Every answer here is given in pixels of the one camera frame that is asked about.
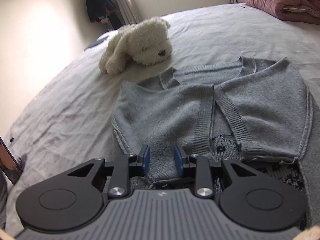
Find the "dark tablet on bed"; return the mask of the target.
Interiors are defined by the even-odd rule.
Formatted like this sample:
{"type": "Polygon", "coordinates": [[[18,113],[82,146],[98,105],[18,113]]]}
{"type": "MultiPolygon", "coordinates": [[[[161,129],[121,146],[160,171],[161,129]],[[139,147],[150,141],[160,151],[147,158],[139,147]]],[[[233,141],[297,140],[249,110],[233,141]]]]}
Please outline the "dark tablet on bed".
{"type": "Polygon", "coordinates": [[[108,39],[108,35],[103,37],[103,38],[100,38],[94,42],[92,42],[89,46],[87,46],[84,50],[88,50],[88,49],[91,49],[91,48],[94,48],[96,46],[98,46],[99,44],[103,43],[104,41],[106,41],[108,39]]]}

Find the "grey knitted cat sweater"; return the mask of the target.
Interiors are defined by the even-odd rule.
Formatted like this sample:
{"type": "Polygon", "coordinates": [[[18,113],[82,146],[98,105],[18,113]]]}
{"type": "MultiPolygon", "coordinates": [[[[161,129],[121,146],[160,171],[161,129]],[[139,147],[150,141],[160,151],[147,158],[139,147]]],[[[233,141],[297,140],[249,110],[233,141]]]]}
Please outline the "grey knitted cat sweater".
{"type": "Polygon", "coordinates": [[[136,186],[179,183],[173,155],[181,146],[296,186],[308,200],[308,224],[319,224],[319,107],[287,59],[241,57],[126,81],[111,124],[115,156],[151,148],[149,173],[136,186]]]}

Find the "white plush dog toy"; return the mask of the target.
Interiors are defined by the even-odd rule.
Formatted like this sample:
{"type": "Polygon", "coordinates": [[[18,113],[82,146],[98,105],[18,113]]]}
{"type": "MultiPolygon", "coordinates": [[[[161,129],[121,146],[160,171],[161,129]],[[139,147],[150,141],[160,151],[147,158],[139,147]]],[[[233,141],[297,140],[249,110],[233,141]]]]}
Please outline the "white plush dog toy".
{"type": "Polygon", "coordinates": [[[172,54],[169,29],[170,23],[160,17],[121,27],[100,58],[100,72],[118,75],[129,60],[147,67],[165,61],[172,54]]]}

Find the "grey curtain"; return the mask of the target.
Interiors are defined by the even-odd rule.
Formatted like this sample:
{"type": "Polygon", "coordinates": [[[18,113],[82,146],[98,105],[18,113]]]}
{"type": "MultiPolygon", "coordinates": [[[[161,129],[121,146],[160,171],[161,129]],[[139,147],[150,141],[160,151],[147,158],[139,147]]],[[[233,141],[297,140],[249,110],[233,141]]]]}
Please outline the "grey curtain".
{"type": "Polygon", "coordinates": [[[142,21],[134,0],[116,0],[125,24],[136,24],[142,21]]]}

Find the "grey bed sheet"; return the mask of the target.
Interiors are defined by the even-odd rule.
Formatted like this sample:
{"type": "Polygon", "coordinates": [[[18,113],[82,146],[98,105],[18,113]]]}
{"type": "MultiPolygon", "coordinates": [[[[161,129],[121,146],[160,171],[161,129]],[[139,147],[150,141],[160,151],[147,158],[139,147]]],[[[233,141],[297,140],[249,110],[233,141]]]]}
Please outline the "grey bed sheet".
{"type": "Polygon", "coordinates": [[[31,185],[94,157],[116,159],[111,116],[122,84],[139,82],[169,68],[230,63],[241,57],[287,59],[301,74],[319,107],[319,26],[283,22],[243,4],[218,5],[165,16],[173,52],[152,67],[130,62],[110,76],[98,62],[107,42],[83,52],[26,107],[6,137],[11,152],[25,160],[14,186],[1,190],[5,230],[16,235],[23,226],[16,200],[31,185]]]}

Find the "smartphone on stand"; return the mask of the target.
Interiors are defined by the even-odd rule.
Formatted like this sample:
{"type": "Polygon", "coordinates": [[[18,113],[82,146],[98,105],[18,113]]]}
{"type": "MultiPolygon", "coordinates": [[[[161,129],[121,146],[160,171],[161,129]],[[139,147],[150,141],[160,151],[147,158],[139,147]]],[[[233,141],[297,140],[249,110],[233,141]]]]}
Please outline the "smartphone on stand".
{"type": "Polygon", "coordinates": [[[16,184],[22,175],[23,169],[21,164],[13,157],[4,141],[1,141],[0,160],[1,170],[7,176],[12,184],[16,184]]]}

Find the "dark hanging clothes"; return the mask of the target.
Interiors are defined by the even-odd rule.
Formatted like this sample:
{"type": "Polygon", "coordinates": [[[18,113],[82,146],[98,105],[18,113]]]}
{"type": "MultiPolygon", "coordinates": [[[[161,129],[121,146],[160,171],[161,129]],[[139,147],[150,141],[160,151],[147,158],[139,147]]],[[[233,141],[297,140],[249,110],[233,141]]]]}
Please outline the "dark hanging clothes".
{"type": "Polygon", "coordinates": [[[116,0],[85,0],[91,23],[110,24],[114,30],[123,26],[117,15],[116,0]]]}

